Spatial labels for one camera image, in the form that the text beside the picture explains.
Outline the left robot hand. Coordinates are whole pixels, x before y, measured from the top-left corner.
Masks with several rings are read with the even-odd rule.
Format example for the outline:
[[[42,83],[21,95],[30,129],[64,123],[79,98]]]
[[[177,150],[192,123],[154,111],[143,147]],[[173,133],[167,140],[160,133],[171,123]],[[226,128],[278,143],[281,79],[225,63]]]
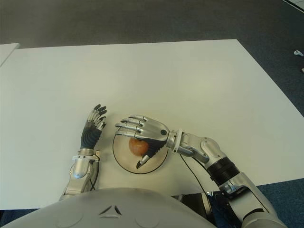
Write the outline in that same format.
[[[98,104],[87,117],[82,131],[80,149],[94,149],[106,126],[106,106]]]

